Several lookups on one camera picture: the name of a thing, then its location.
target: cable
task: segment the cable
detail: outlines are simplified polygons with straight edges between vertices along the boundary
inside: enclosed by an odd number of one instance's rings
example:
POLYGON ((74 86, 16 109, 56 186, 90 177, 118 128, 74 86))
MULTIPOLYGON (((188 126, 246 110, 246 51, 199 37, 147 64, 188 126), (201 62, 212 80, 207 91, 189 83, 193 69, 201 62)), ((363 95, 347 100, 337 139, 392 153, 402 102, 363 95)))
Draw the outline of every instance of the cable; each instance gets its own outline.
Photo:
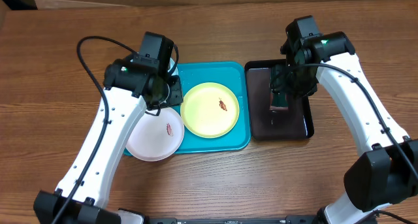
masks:
POLYGON ((56 224, 58 222, 58 220, 60 219, 60 217, 63 215, 66 207, 69 205, 72 197, 76 193, 78 187, 82 183, 83 178, 86 175, 87 170, 90 167, 91 162, 93 161, 93 159, 94 159, 94 157, 95 157, 95 155, 97 153, 97 150, 99 150, 99 146, 100 146, 100 144, 101 144, 101 142, 103 140, 103 137, 105 135, 105 131, 106 131, 106 128, 107 128, 107 125, 108 125, 109 105, 108 105, 108 101, 107 101, 106 95, 105 95, 105 93, 104 93, 101 85, 99 84, 99 82, 97 81, 97 79, 94 77, 93 73, 90 71, 90 69, 86 65, 86 62, 84 62, 84 59, 83 59, 83 57, 81 55, 81 45, 82 45, 82 43, 84 41, 89 40, 89 39, 101 39, 101 40, 106 40, 106 41, 109 41, 109 42, 113 42, 114 44, 117 44, 117 45, 119 45, 119 46, 121 46, 121 47, 123 47, 123 48, 125 48, 125 49, 127 49, 129 51, 131 51, 134 55, 137 54, 137 52, 135 50, 133 50, 132 48, 130 48, 130 47, 128 47, 128 46, 126 46, 126 45, 124 45, 124 44, 122 44, 122 43, 120 43, 120 42, 118 42, 116 40, 113 40, 113 39, 110 39, 110 38, 106 38, 106 37, 89 36, 89 37, 84 37, 83 39, 81 39, 80 41, 78 41, 78 44, 77 44, 77 56, 78 56, 78 59, 80 60, 81 65, 84 67, 84 69, 86 70, 87 74, 90 76, 91 80, 95 84, 96 88, 99 90, 101 97, 103 98, 103 104, 104 104, 104 120, 103 120, 102 130, 101 130, 100 135, 99 135, 99 137, 97 139, 96 145, 95 145, 95 147, 94 147, 94 149, 93 149, 93 151, 92 151, 89 159, 87 160, 86 165, 84 166, 84 168, 83 168, 80 176, 78 177, 76 183, 74 184, 74 187, 72 188, 70 194, 68 195, 67 199, 65 200, 63 206, 59 209, 57 215, 55 216, 55 218, 51 222, 51 224, 56 224))
POLYGON ((172 66, 171 70, 169 71, 169 76, 171 76, 174 73, 174 71, 177 68, 177 63, 178 63, 178 48, 177 48, 177 45, 173 44, 173 48, 176 51, 176 62, 174 62, 174 65, 172 66))
POLYGON ((414 222, 412 222, 410 220, 404 219, 403 217, 400 217, 398 215, 395 215, 395 214, 392 214, 390 212, 386 212, 386 211, 383 211, 383 210, 374 210, 373 212, 370 212, 366 217, 364 217, 362 220, 356 222, 355 224, 364 223, 365 221, 368 221, 370 218, 372 218, 376 214, 383 214, 383 215, 386 215, 386 216, 395 218, 396 220, 401 221, 403 223, 416 224, 416 223, 414 223, 414 222))
MULTIPOLYGON (((302 69, 302 68, 306 68, 306 67, 326 67, 326 68, 330 68, 332 70, 338 71, 344 75, 346 75, 348 78, 351 79, 352 82, 356 83, 358 85, 358 87, 361 89, 361 91, 364 93, 364 95, 366 96, 368 102, 370 103, 370 106, 372 107, 374 113, 376 114, 376 117, 378 118, 379 122, 381 123, 381 126, 383 128, 383 131, 386 132, 387 137, 389 138, 389 140, 395 145, 395 147, 397 148, 397 150, 399 151, 400 156, 403 158, 403 160, 405 161, 405 163, 409 166, 411 172, 413 173, 413 175, 415 176, 415 179, 418 181, 418 173, 417 171, 414 169, 411 161, 408 159, 408 157, 406 156, 404 150, 400 147, 399 143, 394 139, 391 130, 388 128, 388 126, 386 125, 385 121, 383 120, 383 118, 381 117, 381 114, 376 106, 376 104, 374 103, 372 97, 370 96, 370 94, 367 92, 367 89, 359 82, 358 78, 355 78, 352 74, 348 73, 345 70, 342 70, 338 67, 335 67, 333 65, 329 65, 329 64, 325 64, 325 63, 309 63, 309 64, 303 64, 303 65, 298 65, 296 67, 293 67, 291 69, 291 71, 289 72, 293 72, 297 69, 302 69)), ((270 83, 270 87, 272 86, 273 81, 275 81, 277 79, 277 77, 279 75, 281 75, 283 73, 279 73, 277 74, 275 77, 273 77, 273 80, 270 83)))

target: black tray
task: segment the black tray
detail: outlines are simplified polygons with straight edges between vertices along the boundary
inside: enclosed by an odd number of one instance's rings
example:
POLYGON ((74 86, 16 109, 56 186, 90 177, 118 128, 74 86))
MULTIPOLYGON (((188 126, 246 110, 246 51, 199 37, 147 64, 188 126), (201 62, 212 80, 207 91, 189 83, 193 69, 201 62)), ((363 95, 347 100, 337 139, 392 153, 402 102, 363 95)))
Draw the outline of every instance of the black tray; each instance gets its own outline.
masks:
POLYGON ((246 64, 251 134, 256 140, 294 140, 314 135, 314 123, 308 97, 286 96, 287 108, 270 108, 271 68, 286 65, 285 59, 250 61, 246 64))

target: light blue object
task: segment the light blue object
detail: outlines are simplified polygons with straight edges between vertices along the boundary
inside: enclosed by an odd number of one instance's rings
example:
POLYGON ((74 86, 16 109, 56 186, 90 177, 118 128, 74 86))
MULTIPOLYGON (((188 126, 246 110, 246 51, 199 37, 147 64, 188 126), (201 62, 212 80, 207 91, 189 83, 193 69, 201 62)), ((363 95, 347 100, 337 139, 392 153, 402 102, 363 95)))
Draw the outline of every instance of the light blue object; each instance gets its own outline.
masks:
MULTIPOLYGON (((245 148, 250 139, 247 87, 244 68, 234 61, 178 64, 183 97, 201 83, 215 82, 229 88, 238 99, 240 114, 234 128, 218 138, 202 138, 185 128, 184 139, 176 154, 224 152, 245 148)), ((180 113, 180 106, 173 107, 180 113)), ((126 149, 125 155, 131 155, 126 149)))

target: wood grain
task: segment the wood grain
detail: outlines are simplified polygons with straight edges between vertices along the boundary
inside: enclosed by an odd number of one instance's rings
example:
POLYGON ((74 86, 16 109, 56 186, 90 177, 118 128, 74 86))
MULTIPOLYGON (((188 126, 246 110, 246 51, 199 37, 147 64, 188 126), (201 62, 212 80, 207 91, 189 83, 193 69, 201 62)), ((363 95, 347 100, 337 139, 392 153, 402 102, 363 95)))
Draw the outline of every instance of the wood grain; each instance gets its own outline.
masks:
MULTIPOLYGON (((192 7, 12 11, 0 32, 0 220, 36 223, 33 201, 53 191, 76 157, 99 94, 76 58, 78 40, 102 35, 138 48, 145 31, 174 40, 180 63, 280 58, 285 26, 313 14, 323 33, 344 31, 393 118, 418 135, 418 1, 352 1, 192 7)), ((90 41, 82 52, 103 80, 126 52, 90 41)), ((314 214, 343 192, 354 140, 323 88, 310 97, 315 134, 256 142, 239 152, 177 155, 158 163, 123 157, 109 209, 152 217, 314 214)), ((418 198, 389 210, 418 221, 418 198)), ((383 217, 382 223, 395 223, 383 217)))

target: teal tray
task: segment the teal tray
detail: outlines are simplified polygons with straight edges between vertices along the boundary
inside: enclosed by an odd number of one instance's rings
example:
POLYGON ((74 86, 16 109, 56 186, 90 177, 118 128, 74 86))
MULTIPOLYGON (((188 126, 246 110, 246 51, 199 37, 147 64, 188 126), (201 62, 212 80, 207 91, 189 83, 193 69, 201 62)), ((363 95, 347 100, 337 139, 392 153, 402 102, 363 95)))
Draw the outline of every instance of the teal tray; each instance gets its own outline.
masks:
MULTIPOLYGON (((201 83, 222 84, 229 88, 238 99, 240 115, 234 128, 218 138, 202 138, 185 128, 183 142, 175 153, 224 152, 245 148, 251 139, 251 130, 244 68, 234 61, 178 64, 177 68, 183 96, 201 83)), ((180 113, 180 106, 175 106, 173 109, 180 113)), ((126 149, 124 154, 131 155, 126 149)))

